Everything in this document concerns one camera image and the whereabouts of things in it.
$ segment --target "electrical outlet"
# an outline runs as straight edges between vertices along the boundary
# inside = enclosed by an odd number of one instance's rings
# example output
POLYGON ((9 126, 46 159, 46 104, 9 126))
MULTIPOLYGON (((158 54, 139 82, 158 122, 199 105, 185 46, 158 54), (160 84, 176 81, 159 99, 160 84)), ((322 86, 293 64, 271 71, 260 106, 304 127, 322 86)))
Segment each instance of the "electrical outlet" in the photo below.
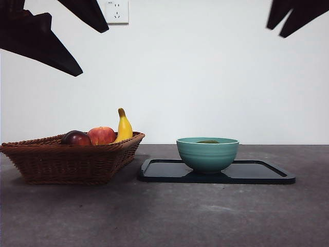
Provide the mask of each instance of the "electrical outlet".
POLYGON ((105 19, 108 24, 128 24, 128 0, 107 1, 105 4, 105 19))

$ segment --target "gray table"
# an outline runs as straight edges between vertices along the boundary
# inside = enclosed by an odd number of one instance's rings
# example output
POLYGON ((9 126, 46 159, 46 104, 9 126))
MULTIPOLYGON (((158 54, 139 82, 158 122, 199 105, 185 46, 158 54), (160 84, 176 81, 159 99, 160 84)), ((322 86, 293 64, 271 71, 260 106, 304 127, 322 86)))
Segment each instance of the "gray table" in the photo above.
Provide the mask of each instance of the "gray table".
POLYGON ((147 158, 179 158, 175 145, 140 145, 104 186, 27 185, 1 158, 1 247, 329 246, 329 146, 240 145, 290 185, 146 183, 147 158))

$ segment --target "apple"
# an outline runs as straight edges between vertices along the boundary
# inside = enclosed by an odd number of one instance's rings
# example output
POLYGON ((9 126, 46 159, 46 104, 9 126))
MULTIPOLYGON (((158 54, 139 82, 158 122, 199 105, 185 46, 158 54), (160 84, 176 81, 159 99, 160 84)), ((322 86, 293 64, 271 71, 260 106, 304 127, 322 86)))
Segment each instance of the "apple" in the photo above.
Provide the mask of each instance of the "apple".
POLYGON ((85 132, 79 130, 71 130, 70 132, 63 135, 61 144, 90 146, 92 145, 92 141, 85 132))
POLYGON ((88 131, 87 135, 93 145, 106 145, 115 141, 116 134, 110 127, 96 127, 88 131))

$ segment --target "teal bowl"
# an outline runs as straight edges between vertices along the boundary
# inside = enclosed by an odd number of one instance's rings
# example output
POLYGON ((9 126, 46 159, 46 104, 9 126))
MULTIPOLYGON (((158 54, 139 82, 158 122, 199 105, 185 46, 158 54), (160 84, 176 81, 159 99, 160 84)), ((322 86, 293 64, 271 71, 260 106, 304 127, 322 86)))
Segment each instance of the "teal bowl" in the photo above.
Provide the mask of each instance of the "teal bowl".
POLYGON ((176 141, 179 156, 196 172, 217 173, 234 161, 239 141, 218 137, 188 137, 176 141), (214 140, 218 143, 197 143, 214 140))

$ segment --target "brown wicker basket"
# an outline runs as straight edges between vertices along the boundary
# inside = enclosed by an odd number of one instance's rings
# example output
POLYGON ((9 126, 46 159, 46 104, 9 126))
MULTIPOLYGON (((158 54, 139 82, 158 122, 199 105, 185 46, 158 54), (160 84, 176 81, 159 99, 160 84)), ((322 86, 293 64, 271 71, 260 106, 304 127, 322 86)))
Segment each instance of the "brown wicker basket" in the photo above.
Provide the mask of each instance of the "brown wicker basket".
POLYGON ((134 159, 145 137, 101 146, 60 145, 63 135, 16 143, 2 143, 0 152, 13 162, 29 184, 101 185, 134 159))

